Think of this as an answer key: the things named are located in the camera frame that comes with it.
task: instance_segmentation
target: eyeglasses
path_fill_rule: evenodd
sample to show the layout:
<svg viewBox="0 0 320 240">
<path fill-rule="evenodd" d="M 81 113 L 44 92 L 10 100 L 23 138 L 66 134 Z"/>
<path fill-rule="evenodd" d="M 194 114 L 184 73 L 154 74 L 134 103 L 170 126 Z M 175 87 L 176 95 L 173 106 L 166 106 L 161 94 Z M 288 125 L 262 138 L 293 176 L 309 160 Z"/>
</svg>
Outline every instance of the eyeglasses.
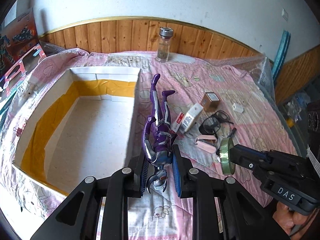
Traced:
<svg viewBox="0 0 320 240">
<path fill-rule="evenodd" d="M 201 126 L 203 127 L 204 131 L 208 135 L 217 136 L 216 135 L 217 131 L 219 131 L 221 124 L 225 123 L 225 122 L 233 124 L 233 122 L 230 121 L 230 117 L 229 117 L 229 115 L 227 115 L 226 112 L 224 112 L 222 110 L 218 110 L 217 112 L 212 114 L 210 117 L 205 119 Z"/>
</svg>

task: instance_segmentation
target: bed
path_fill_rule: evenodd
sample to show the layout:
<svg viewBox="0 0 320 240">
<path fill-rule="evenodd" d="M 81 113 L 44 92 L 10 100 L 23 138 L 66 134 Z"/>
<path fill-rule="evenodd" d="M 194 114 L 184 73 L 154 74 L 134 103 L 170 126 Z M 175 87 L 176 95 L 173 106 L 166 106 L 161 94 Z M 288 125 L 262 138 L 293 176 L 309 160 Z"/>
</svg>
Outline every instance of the bed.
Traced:
<svg viewBox="0 0 320 240">
<path fill-rule="evenodd" d="M 37 102 L 49 89 L 48 84 L 56 82 L 70 67 L 129 66 L 141 69 L 134 155 L 140 153 L 141 132 L 145 119 L 151 112 L 149 90 L 155 73 L 162 74 L 157 85 L 159 91 L 169 89 L 177 91 L 175 96 L 168 99 L 173 120 L 180 111 L 185 113 L 194 103 L 201 101 L 205 92 L 212 90 L 222 101 L 219 109 L 228 113 L 235 123 L 237 128 L 233 138 L 235 144 L 240 143 L 260 151 L 275 149 L 297 154 L 272 104 L 268 102 L 247 72 L 231 65 L 218 67 L 204 60 L 180 54 L 172 53 L 167 63 L 157 62 L 155 56 L 155 52 L 89 54 L 81 49 L 69 49 L 44 59 L 36 67 L 32 75 L 39 79 L 40 85 L 37 92 L 27 100 L 21 100 L 23 92 L 18 91 L 1 133 L 0 183 L 20 206 L 45 219 L 65 198 L 63 194 L 41 188 L 24 174 L 13 169 L 11 163 L 19 140 L 17 128 L 25 126 Z M 244 112 L 242 114 L 234 112 L 233 103 L 241 103 Z M 216 155 L 211 155 L 195 145 L 195 138 L 200 134 L 198 127 L 209 115 L 211 114 L 203 112 L 189 132 L 179 135 L 176 144 L 179 145 L 181 155 L 190 158 L 194 167 L 205 171 L 211 177 L 223 179 L 225 176 L 222 174 Z M 229 131 L 229 126 L 223 126 L 219 130 L 219 135 L 226 137 Z M 169 167 L 167 170 L 169 181 L 164 193 L 152 189 L 151 194 L 145 192 L 141 199 L 129 200 L 129 239 L 192 239 L 192 200 L 178 198 L 174 188 L 172 169 Z M 272 200 L 269 195 L 260 190 L 260 182 L 247 169 L 237 166 L 234 177 L 262 206 L 266 206 Z"/>
</svg>

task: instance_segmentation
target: yellow tape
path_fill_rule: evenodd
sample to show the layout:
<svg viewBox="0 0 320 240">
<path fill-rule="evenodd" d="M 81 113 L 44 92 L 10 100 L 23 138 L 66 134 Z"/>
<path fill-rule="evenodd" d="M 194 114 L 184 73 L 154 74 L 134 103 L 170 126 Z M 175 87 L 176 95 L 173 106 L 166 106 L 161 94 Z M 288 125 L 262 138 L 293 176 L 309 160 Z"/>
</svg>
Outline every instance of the yellow tape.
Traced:
<svg viewBox="0 0 320 240">
<path fill-rule="evenodd" d="M 61 192 L 45 179 L 44 148 L 64 116 L 80 96 L 101 96 L 108 94 L 120 97 L 134 97 L 135 85 L 135 82 L 107 79 L 73 82 L 68 91 L 45 111 L 36 124 L 36 128 L 23 155 L 21 169 L 33 179 Z"/>
</svg>

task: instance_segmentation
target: silver bottle cap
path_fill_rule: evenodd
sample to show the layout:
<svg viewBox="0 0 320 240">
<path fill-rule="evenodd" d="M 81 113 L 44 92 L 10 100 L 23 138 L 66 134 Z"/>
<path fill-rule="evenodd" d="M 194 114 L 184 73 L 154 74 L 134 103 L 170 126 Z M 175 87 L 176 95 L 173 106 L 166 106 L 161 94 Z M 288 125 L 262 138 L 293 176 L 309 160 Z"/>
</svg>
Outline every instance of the silver bottle cap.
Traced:
<svg viewBox="0 0 320 240">
<path fill-rule="evenodd" d="M 170 38 L 173 36 L 173 29 L 167 27 L 160 27 L 159 35 L 166 38 Z"/>
</svg>

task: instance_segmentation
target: metal screw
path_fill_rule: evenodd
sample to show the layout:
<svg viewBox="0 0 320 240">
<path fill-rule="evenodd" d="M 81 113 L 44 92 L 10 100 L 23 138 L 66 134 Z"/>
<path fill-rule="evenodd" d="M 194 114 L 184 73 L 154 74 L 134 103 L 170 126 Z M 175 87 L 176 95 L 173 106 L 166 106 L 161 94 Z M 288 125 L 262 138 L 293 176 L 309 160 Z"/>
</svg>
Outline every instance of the metal screw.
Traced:
<svg viewBox="0 0 320 240">
<path fill-rule="evenodd" d="M 229 184 L 234 184 L 236 182 L 234 177 L 227 177 L 226 182 Z"/>
<path fill-rule="evenodd" d="M 199 173 L 198 169 L 196 169 L 196 168 L 191 168 L 191 169 L 189 170 L 189 172 L 190 172 L 191 174 L 198 174 L 198 173 Z"/>
<path fill-rule="evenodd" d="M 85 183 L 92 183 L 94 181 L 94 177 L 92 177 L 92 176 L 88 176 L 88 177 L 86 177 L 85 179 L 84 179 L 84 182 Z"/>
<path fill-rule="evenodd" d="M 122 169 L 122 173 L 123 174 L 129 174 L 131 172 L 131 169 L 130 168 L 123 168 Z"/>
</svg>

